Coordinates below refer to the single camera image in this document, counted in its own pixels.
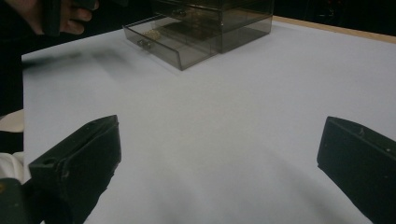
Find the clear acrylic container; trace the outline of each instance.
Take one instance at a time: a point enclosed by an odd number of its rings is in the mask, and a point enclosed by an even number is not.
[[[130,41],[184,70],[269,34],[273,4],[274,0],[151,0],[159,16],[123,29]]]
[[[239,2],[238,7],[227,10],[209,9],[206,7],[183,5],[178,2],[211,2],[223,1],[162,1],[152,0],[151,7],[156,14],[192,23],[199,29],[210,29],[228,32],[256,21],[264,20],[273,15],[273,0],[256,1],[224,1],[226,3]]]
[[[232,7],[238,7],[246,3],[255,2],[257,0],[160,0],[178,5],[203,7],[217,10],[226,10]]]
[[[123,29],[128,40],[180,70],[218,53],[215,39],[172,18],[157,16]]]

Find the table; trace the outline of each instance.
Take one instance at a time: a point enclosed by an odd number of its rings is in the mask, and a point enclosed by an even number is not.
[[[275,21],[184,72],[123,31],[23,56],[25,163],[117,114],[122,162],[86,223],[370,223],[317,167],[325,119],[396,139],[396,45]]]

